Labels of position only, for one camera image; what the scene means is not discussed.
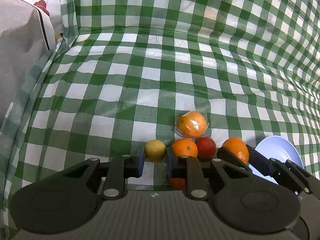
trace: ribbed gray surface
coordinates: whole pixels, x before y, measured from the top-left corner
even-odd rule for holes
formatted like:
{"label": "ribbed gray surface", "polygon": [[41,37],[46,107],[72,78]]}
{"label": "ribbed gray surface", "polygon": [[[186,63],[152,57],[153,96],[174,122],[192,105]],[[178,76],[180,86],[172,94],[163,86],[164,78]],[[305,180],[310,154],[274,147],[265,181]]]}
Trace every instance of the ribbed gray surface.
{"label": "ribbed gray surface", "polygon": [[219,221],[205,202],[189,200],[180,191],[152,197],[154,193],[129,191],[123,199],[106,201],[76,230],[57,235],[20,230],[14,240],[298,240],[290,231],[263,236],[239,232]]}

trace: metal pin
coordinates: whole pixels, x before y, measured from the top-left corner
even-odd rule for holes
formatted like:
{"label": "metal pin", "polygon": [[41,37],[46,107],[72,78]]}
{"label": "metal pin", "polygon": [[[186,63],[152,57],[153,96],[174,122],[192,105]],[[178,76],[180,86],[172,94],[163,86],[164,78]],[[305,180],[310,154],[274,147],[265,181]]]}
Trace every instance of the metal pin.
{"label": "metal pin", "polygon": [[119,195],[119,190],[115,188],[108,188],[103,192],[103,194],[107,197],[116,197]]}
{"label": "metal pin", "polygon": [[205,192],[202,189],[194,189],[193,191],[191,191],[191,195],[193,195],[196,198],[201,198],[205,197],[207,195],[207,192]]}

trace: light blue bowl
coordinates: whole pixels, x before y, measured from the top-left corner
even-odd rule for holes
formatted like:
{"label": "light blue bowl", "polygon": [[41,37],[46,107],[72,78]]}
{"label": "light blue bowl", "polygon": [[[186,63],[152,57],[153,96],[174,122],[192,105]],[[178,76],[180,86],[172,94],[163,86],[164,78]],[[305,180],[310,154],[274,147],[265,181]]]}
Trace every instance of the light blue bowl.
{"label": "light blue bowl", "polygon": [[[255,150],[261,153],[267,159],[275,158],[283,163],[286,162],[286,160],[291,160],[303,168],[301,157],[296,148],[291,142],[282,138],[281,136],[272,135],[264,138],[260,143],[258,143]],[[253,174],[277,184],[273,178],[270,176],[263,176],[252,165],[249,165],[249,167],[252,169]]]}

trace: red object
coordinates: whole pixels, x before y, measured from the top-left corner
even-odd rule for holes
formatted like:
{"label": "red object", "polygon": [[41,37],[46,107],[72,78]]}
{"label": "red object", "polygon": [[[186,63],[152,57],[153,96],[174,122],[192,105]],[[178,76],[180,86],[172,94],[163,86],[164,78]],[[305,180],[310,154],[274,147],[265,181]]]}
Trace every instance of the red object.
{"label": "red object", "polygon": [[198,157],[212,159],[216,154],[217,146],[214,140],[209,137],[202,137],[197,141]]}
{"label": "red object", "polygon": [[183,189],[186,186],[186,180],[182,178],[171,178],[169,184],[172,188]]}
{"label": "red object", "polygon": [[43,10],[46,15],[50,16],[50,13],[47,11],[47,4],[44,0],[40,0],[39,2],[35,2],[34,6],[37,6],[39,9]]}

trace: green and white checkered cloth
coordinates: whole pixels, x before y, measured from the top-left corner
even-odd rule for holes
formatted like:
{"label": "green and white checkered cloth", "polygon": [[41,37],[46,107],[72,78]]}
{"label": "green and white checkered cloth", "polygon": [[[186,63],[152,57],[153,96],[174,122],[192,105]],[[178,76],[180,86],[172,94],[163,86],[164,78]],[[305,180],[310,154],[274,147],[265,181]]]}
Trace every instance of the green and white checkered cloth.
{"label": "green and white checkered cloth", "polygon": [[[6,237],[19,188],[92,156],[170,145],[175,116],[196,108],[218,147],[280,135],[319,179],[320,0],[61,0],[61,11],[66,44],[30,92],[33,111],[17,134],[2,127],[15,138],[1,152]],[[167,189],[165,163],[146,162],[127,183]]]}

